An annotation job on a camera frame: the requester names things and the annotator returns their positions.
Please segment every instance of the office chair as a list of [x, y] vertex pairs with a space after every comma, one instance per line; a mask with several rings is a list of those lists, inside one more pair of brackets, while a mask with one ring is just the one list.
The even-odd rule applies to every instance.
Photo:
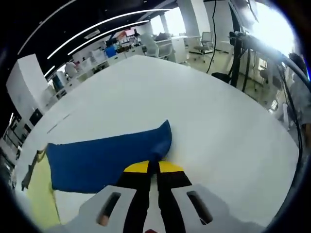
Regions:
[[143, 34], [140, 36], [141, 43], [146, 46], [146, 56], [165, 58], [169, 56], [173, 51], [172, 43], [168, 42], [165, 45], [158, 45], [149, 34]]
[[205, 63], [205, 55], [214, 51], [213, 43], [213, 33], [212, 32], [203, 32], [201, 38], [202, 46], [194, 46], [195, 50], [199, 50], [203, 54], [203, 62]]

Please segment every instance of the white tabletop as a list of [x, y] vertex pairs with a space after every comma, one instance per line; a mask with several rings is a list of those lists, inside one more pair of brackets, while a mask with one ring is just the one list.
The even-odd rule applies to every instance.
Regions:
[[243, 221], [266, 226], [290, 188], [298, 148], [281, 124], [239, 90], [191, 67], [147, 56], [120, 61], [64, 96], [27, 137], [17, 183], [37, 149], [136, 133], [166, 119], [167, 159]]

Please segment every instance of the floor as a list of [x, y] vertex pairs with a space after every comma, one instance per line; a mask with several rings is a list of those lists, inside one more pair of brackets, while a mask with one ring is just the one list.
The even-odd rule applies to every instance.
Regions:
[[[222, 72], [228, 54], [225, 52], [216, 51], [213, 62], [211, 64], [209, 74], [214, 72]], [[198, 71], [207, 72], [209, 63], [211, 61], [212, 53], [205, 55], [204, 58], [200, 54], [195, 53], [187, 53], [187, 62], [184, 64], [186, 66], [190, 66]], [[227, 68], [227, 72], [229, 72], [232, 66], [233, 59], [231, 59], [229, 66]], [[277, 90], [270, 90], [269, 86], [265, 83], [263, 78], [257, 74], [254, 74], [255, 79], [248, 79], [245, 88], [245, 94], [249, 97], [257, 101], [260, 105], [262, 105], [267, 110], [270, 110], [270, 113], [274, 113], [276, 101], [282, 99], [282, 92]], [[242, 90], [243, 82], [245, 76], [243, 74], [239, 74], [239, 79], [237, 83], [237, 88]]]

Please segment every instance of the blue cloth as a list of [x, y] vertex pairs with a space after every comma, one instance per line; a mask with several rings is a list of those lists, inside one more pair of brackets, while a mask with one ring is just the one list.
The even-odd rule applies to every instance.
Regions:
[[46, 155], [51, 167], [54, 190], [97, 193], [114, 185], [131, 164], [160, 161], [172, 142], [166, 120], [159, 128], [140, 133], [76, 142], [48, 144]]
[[115, 50], [115, 47], [113, 47], [113, 45], [106, 48], [105, 52], [106, 52], [107, 57], [113, 57], [113, 56], [117, 55], [117, 52]]

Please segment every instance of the white pillar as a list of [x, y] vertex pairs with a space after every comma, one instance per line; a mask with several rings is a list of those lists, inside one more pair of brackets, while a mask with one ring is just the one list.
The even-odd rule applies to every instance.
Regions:
[[188, 36], [202, 36], [210, 32], [209, 20], [203, 0], [177, 0]]
[[167, 26], [167, 22], [166, 22], [165, 15], [164, 15], [164, 14], [161, 14], [161, 15], [160, 15], [160, 18], [161, 18], [161, 22], [162, 22], [162, 24], [163, 24], [164, 32], [165, 32], [165, 33], [170, 33], [170, 32], [169, 32], [169, 28], [168, 28], [168, 26]]

